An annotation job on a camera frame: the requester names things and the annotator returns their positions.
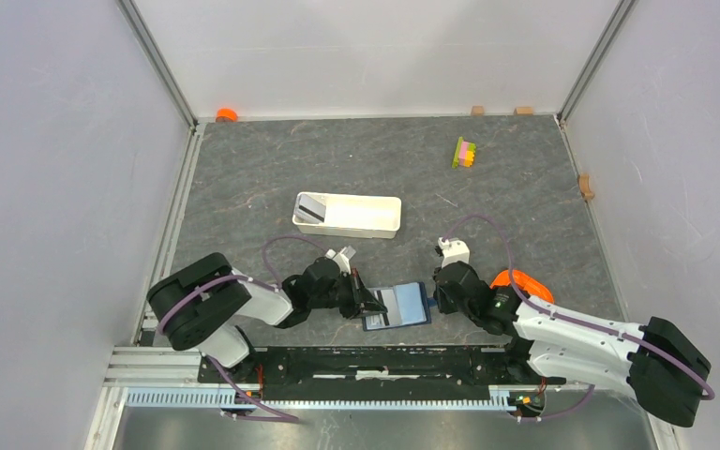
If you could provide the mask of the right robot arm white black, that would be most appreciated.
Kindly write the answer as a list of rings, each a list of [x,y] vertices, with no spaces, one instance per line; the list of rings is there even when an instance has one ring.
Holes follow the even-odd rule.
[[[503,367],[517,383],[538,376],[613,390],[682,428],[693,426],[700,403],[713,397],[710,361],[666,319],[617,322],[557,307],[520,287],[491,286],[465,262],[436,269],[433,279],[440,312],[510,337]]]

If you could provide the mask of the blue card holder wallet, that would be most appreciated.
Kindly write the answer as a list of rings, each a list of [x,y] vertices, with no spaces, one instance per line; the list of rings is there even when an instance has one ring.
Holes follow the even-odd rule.
[[[423,282],[371,288],[370,292],[387,308],[386,313],[363,319],[366,332],[398,329],[431,323],[430,308],[436,303],[427,295]]]

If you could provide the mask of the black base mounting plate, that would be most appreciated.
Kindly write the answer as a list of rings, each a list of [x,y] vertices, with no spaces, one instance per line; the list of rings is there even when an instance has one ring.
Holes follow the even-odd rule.
[[[491,385],[563,384],[501,346],[266,347],[229,375],[264,400],[482,400]]]

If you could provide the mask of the white plastic tray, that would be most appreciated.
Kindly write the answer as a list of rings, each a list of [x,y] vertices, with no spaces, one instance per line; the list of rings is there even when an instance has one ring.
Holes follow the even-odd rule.
[[[326,216],[324,223],[321,224],[304,223],[292,213],[292,224],[300,233],[349,238],[392,239],[400,228],[402,201],[398,197],[307,191],[300,193],[322,198],[326,203]]]

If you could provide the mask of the colourful toy block stack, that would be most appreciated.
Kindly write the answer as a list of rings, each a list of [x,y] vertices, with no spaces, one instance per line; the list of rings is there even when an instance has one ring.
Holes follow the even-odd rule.
[[[475,143],[468,142],[464,138],[459,137],[452,158],[452,167],[470,168],[475,162],[476,150],[477,145]]]

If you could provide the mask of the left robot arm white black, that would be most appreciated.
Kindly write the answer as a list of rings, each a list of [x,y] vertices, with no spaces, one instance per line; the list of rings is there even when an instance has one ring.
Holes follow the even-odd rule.
[[[211,253],[153,285],[146,301],[157,332],[176,351],[195,349],[214,358],[235,382],[256,372],[257,357],[246,334],[229,323],[248,317],[275,328],[296,326],[314,309],[336,309],[353,320],[384,314],[387,307],[351,267],[350,248],[328,251],[302,273],[273,286]]]

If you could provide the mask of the curved wooden piece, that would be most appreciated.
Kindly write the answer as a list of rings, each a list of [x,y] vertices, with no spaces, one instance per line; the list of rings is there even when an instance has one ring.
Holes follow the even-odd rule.
[[[581,197],[585,202],[589,202],[595,197],[595,192],[593,191],[591,183],[591,177],[588,173],[581,173],[577,177],[577,184]]]

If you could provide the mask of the orange round cap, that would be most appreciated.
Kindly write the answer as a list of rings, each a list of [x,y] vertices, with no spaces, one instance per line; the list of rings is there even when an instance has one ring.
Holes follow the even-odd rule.
[[[215,115],[216,122],[236,122],[238,114],[230,108],[220,108]]]

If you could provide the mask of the wooden block right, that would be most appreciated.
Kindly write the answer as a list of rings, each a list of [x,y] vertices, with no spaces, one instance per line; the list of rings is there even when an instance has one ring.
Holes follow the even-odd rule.
[[[514,115],[534,115],[533,107],[519,106],[514,109]]]

